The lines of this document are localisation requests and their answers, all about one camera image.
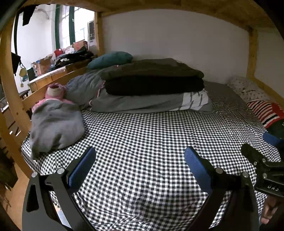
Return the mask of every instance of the wooden floor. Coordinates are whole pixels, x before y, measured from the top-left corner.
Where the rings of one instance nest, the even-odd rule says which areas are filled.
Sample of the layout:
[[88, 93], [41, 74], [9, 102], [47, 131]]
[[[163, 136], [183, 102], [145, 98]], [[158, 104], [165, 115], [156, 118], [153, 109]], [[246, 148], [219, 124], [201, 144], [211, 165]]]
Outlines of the wooden floor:
[[17, 164], [15, 164], [15, 170], [17, 172], [18, 181], [12, 188], [12, 191], [5, 191], [5, 196], [10, 205], [6, 201], [4, 201], [3, 207], [5, 208], [13, 222], [19, 227], [19, 229], [22, 230], [23, 203], [29, 179], [20, 170]]

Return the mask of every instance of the white patterned pillow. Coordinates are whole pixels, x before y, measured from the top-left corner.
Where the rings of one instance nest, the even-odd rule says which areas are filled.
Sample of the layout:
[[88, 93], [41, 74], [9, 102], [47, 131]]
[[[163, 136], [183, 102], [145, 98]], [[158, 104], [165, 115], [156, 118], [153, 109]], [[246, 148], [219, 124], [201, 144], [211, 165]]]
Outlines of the white patterned pillow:
[[271, 101], [270, 96], [248, 78], [233, 77], [228, 83], [228, 87], [232, 88], [246, 103], [254, 99]]

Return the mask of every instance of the checkered bed sheet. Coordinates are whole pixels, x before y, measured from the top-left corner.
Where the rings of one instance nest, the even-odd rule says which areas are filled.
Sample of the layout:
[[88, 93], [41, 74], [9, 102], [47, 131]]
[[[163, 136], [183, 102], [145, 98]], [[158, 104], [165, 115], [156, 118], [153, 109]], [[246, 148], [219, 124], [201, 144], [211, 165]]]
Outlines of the checkered bed sheet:
[[[223, 84], [205, 85], [213, 103], [211, 115], [83, 111], [85, 135], [74, 145], [34, 161], [27, 137], [22, 154], [34, 171], [44, 175], [66, 168], [93, 146], [96, 162], [74, 196], [97, 230], [182, 230], [207, 197], [184, 160], [187, 146], [227, 173], [247, 171], [253, 184], [256, 175], [253, 165], [241, 155], [243, 143], [270, 161], [280, 161], [278, 151], [262, 139], [266, 130], [242, 99]], [[58, 204], [54, 193], [51, 196]], [[260, 212], [266, 196], [256, 192], [256, 197]], [[220, 221], [228, 198], [229, 192], [212, 227]]]

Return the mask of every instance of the white wall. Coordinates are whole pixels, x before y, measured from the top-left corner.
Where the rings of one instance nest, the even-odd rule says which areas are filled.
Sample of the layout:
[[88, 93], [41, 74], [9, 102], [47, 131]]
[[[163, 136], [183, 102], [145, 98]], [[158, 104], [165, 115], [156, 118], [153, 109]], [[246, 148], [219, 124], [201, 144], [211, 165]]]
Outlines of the white wall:
[[[19, 16], [18, 32], [17, 32], [17, 48], [18, 55], [21, 56], [23, 65], [29, 69], [31, 63], [39, 59], [44, 58], [48, 54], [51, 54], [55, 50], [55, 44], [53, 45], [54, 33], [52, 33], [52, 24], [54, 18], [52, 18], [55, 5], [40, 5], [37, 8], [46, 10], [50, 19], [47, 19], [43, 12], [37, 12], [35, 10], [28, 25], [22, 26], [23, 14]], [[14, 49], [14, 32], [12, 34], [12, 52]], [[20, 67], [18, 67], [17, 75], [15, 76], [15, 82], [18, 92], [27, 90], [28, 81], [23, 82], [24, 87], [20, 87], [21, 81], [18, 75]]]
[[284, 98], [284, 40], [276, 29], [258, 30], [254, 75]]
[[126, 51], [136, 59], [171, 57], [227, 83], [246, 76], [248, 32], [195, 12], [152, 9], [103, 18], [106, 52]]

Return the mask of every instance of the pink plush toy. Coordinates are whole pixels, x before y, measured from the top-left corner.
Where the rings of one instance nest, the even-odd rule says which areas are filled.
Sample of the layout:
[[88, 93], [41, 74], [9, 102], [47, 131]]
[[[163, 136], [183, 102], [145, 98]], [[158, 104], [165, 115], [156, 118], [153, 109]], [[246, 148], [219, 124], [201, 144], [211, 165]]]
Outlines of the pink plush toy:
[[63, 99], [65, 91], [65, 86], [62, 86], [59, 83], [50, 84], [46, 90], [45, 99], [36, 103], [32, 108], [32, 112], [34, 112], [40, 105], [42, 105], [47, 100], [59, 100], [68, 104], [72, 104], [73, 102]]

